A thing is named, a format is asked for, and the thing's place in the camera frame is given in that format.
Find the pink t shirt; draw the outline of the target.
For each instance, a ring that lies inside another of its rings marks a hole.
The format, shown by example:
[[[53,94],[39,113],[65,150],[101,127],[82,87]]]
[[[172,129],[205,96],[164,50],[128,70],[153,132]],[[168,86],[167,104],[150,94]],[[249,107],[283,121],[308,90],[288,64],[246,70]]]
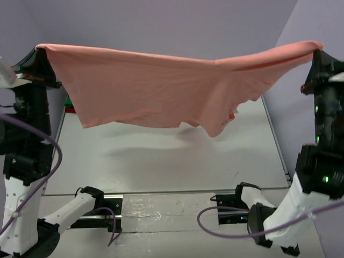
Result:
[[[218,136],[237,107],[258,100],[323,43],[283,45],[251,55],[201,60],[115,49],[39,44],[84,128],[111,122],[151,128],[181,123]]]

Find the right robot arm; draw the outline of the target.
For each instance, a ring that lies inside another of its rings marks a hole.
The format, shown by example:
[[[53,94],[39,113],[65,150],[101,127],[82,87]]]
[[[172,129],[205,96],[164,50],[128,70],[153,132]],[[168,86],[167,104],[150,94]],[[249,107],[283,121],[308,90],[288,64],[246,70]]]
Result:
[[[249,208],[248,227],[259,246],[281,247],[298,256],[298,241],[315,209],[343,197],[343,62],[314,51],[301,93],[314,100],[315,144],[303,145],[288,193],[278,207],[253,184],[240,183],[234,196],[239,210]]]

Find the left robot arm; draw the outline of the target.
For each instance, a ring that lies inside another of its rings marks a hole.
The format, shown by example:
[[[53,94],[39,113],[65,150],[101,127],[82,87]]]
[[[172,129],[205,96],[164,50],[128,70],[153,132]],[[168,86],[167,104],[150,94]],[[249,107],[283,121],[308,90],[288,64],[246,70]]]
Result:
[[[47,90],[61,83],[45,50],[33,49],[16,65],[1,65],[1,84],[15,93],[15,112],[1,115],[6,190],[1,257],[48,257],[61,234],[80,217],[104,210],[104,194],[82,188],[56,212],[38,217],[44,185],[59,167],[53,154],[61,152],[51,137]]]

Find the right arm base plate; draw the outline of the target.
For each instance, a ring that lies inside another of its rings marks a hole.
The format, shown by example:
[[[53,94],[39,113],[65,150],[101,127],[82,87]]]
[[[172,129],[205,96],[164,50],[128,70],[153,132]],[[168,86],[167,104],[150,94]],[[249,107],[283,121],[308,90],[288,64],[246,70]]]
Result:
[[[218,207],[220,225],[248,223],[249,208],[235,194],[214,195],[210,201],[215,202]]]

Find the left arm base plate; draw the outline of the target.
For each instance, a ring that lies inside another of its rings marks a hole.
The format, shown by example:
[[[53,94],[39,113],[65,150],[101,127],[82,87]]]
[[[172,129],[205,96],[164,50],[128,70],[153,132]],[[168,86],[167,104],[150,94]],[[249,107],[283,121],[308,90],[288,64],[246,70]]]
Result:
[[[83,228],[106,228],[109,233],[121,232],[121,211],[123,205],[123,195],[105,195],[103,207],[109,208],[86,213],[75,223],[71,229]]]

